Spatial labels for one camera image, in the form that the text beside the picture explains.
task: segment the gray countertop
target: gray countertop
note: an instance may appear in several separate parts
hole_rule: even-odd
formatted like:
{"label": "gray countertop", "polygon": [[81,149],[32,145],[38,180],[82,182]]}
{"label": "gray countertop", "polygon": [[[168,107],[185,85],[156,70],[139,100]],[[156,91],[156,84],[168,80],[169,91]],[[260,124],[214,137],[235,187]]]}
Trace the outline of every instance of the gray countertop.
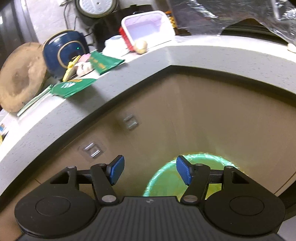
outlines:
{"label": "gray countertop", "polygon": [[[123,91],[170,65],[223,71],[265,82],[296,93],[296,54],[286,46],[236,36],[200,36],[170,41],[126,62],[69,99],[50,94],[20,118],[14,118],[0,146],[0,195],[44,150],[64,133]],[[280,190],[282,193],[296,176]]]}

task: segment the yellow glove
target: yellow glove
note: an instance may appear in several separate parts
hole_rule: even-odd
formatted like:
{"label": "yellow glove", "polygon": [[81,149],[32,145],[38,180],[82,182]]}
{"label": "yellow glove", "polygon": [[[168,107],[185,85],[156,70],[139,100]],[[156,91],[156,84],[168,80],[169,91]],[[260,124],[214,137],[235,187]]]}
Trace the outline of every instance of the yellow glove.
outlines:
{"label": "yellow glove", "polygon": [[63,77],[63,82],[69,81],[70,78],[76,73],[77,67],[75,67],[75,64],[78,62],[80,57],[81,57],[81,55],[78,55],[72,61],[69,62],[68,69]]}

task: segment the beige cabinet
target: beige cabinet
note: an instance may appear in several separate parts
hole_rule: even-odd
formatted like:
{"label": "beige cabinet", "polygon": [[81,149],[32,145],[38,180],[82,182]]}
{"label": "beige cabinet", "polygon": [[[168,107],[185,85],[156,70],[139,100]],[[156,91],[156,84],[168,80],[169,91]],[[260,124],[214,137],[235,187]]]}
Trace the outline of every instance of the beige cabinet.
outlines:
{"label": "beige cabinet", "polygon": [[[43,183],[66,166],[89,169],[123,155],[125,169],[114,189],[118,195],[139,196],[166,162],[208,152],[235,163],[275,193],[296,172],[295,136],[296,108],[277,96],[222,77],[171,74],[99,117],[33,176]],[[91,143],[103,154],[91,158],[83,153]],[[81,190],[92,193],[91,185],[81,185]],[[13,213],[0,213],[0,221],[4,219],[13,220]]]}
{"label": "beige cabinet", "polygon": [[36,180],[29,180],[22,186],[22,190],[14,199],[0,212],[0,240],[1,241],[15,241],[21,234],[16,220],[15,220],[15,206],[22,197],[39,186]]}

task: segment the blue gripper pad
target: blue gripper pad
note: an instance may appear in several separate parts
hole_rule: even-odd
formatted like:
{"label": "blue gripper pad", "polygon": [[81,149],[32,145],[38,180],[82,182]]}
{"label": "blue gripper pad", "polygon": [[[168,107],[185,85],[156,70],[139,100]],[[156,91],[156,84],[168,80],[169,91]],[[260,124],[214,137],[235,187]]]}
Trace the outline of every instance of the blue gripper pad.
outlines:
{"label": "blue gripper pad", "polygon": [[190,174],[189,166],[191,165],[183,156],[178,156],[176,161],[176,167],[179,175],[181,176],[183,182],[186,185],[189,185],[191,183],[192,176]]}
{"label": "blue gripper pad", "polygon": [[106,176],[111,185],[115,185],[124,170],[124,157],[118,155],[110,164],[107,165]]}

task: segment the green bucket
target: green bucket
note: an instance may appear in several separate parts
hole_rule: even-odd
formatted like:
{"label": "green bucket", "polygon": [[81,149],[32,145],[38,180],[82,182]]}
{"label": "green bucket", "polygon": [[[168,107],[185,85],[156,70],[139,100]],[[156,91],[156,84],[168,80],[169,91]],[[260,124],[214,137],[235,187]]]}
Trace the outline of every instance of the green bucket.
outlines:
{"label": "green bucket", "polygon": [[[191,164],[202,163],[211,169],[223,170],[224,166],[234,166],[233,163],[220,156],[199,153],[184,156]],[[171,160],[159,169],[149,181],[143,196],[177,196],[181,199],[187,186],[184,184],[176,168],[176,159]],[[221,184],[210,184],[207,197],[221,190]]]}

